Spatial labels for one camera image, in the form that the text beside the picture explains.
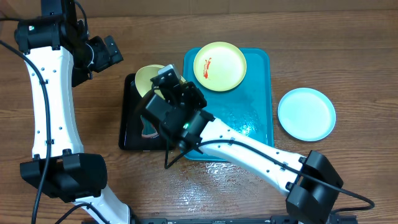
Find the yellow plate top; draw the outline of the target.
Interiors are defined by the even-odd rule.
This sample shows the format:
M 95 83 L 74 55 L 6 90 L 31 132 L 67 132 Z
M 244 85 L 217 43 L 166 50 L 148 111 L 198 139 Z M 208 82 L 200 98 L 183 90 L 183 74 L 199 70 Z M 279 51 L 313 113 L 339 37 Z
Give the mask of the yellow plate top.
M 212 42 L 202 47 L 193 61 L 193 72 L 198 82 L 212 91 L 230 91 L 246 76 L 247 62 L 235 45 Z

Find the yellow plate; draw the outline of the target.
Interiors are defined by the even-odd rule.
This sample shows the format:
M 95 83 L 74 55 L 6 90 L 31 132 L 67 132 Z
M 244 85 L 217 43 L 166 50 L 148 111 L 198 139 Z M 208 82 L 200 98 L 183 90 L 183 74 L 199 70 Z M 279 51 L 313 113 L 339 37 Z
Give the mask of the yellow plate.
M 212 42 L 202 47 L 193 61 L 193 72 L 198 82 L 212 91 L 230 91 L 246 76 L 247 62 L 235 45 Z
M 154 78 L 158 75 L 158 71 L 162 70 L 164 65 L 148 65 L 140 68 L 136 76 L 134 78 L 135 86 L 143 98 L 145 95 L 152 89 L 152 81 L 151 78 Z

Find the green and red sponge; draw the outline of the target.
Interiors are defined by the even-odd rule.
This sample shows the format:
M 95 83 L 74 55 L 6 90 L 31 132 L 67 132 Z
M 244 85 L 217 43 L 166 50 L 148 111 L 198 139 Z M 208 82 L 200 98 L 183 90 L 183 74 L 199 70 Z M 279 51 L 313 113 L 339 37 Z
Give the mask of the green and red sponge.
M 152 139 L 156 138 L 159 136 L 157 130 L 153 126 L 151 122 L 146 120 L 143 116 L 141 116 L 141 122 L 142 122 L 142 132 L 141 136 L 146 139 Z

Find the light blue plate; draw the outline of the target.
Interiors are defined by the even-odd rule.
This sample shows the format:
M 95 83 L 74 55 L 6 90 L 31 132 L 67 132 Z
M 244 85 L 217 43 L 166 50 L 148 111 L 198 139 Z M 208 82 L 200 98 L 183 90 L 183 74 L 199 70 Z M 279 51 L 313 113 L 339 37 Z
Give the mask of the light blue plate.
M 286 93 L 279 101 L 277 115 L 283 129 L 301 141 L 322 140 L 336 124 L 333 103 L 313 88 L 296 88 Z

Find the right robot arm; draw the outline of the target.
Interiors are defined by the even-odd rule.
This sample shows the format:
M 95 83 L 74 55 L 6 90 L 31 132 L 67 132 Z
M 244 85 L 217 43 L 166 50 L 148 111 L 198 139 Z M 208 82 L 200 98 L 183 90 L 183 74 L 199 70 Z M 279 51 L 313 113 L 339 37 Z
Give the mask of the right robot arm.
M 256 174 L 284 197 L 287 213 L 302 223 L 326 223 L 343 181 L 317 151 L 302 156 L 245 136 L 204 110 L 206 100 L 193 82 L 173 65 L 144 75 L 143 116 L 181 156 L 198 151 L 219 157 Z

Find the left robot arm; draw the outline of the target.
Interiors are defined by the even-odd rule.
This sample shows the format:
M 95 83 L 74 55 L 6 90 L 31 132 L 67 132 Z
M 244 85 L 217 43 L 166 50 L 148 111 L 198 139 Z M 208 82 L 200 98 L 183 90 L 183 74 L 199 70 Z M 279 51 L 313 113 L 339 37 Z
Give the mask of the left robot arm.
M 103 157 L 88 154 L 80 140 L 73 87 L 123 60 L 112 37 L 90 37 L 75 1 L 41 2 L 42 14 L 18 23 L 18 55 L 30 74 L 35 134 L 32 160 L 21 177 L 39 195 L 87 211 L 98 223 L 132 223 L 131 209 L 108 186 Z

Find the black rectangular tray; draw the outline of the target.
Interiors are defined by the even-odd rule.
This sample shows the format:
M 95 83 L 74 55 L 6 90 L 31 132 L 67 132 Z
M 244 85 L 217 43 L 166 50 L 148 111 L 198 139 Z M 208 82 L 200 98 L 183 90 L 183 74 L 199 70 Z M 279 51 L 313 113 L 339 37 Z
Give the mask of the black rectangular tray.
M 124 82 L 119 148 L 126 151 L 164 151 L 167 146 L 165 139 L 160 136 L 152 139 L 141 136 L 141 117 L 134 111 L 142 97 L 136 89 L 135 76 L 135 73 L 129 74 Z

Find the teal plastic tray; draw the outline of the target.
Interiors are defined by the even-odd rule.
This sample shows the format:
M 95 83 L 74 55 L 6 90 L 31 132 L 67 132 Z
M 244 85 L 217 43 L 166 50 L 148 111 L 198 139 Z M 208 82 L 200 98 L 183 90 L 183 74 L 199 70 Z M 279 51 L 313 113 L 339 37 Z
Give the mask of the teal plastic tray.
M 183 76 L 204 94 L 205 110 L 237 132 L 273 146 L 271 70 L 265 51 L 242 48 L 247 63 L 243 81 L 231 91 L 217 92 L 203 87 L 194 76 L 193 62 L 199 50 L 193 48 L 185 54 Z

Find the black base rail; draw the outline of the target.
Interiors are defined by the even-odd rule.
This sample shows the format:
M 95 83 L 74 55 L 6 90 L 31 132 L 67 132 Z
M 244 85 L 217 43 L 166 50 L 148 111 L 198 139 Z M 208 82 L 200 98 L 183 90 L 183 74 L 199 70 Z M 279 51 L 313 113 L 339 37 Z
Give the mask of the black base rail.
M 288 215 L 274 215 L 269 218 L 234 218 L 234 219 L 178 219 L 145 218 L 137 223 L 141 224 L 298 224 L 298 220 Z M 354 215 L 332 215 L 327 223 L 331 224 L 358 224 Z

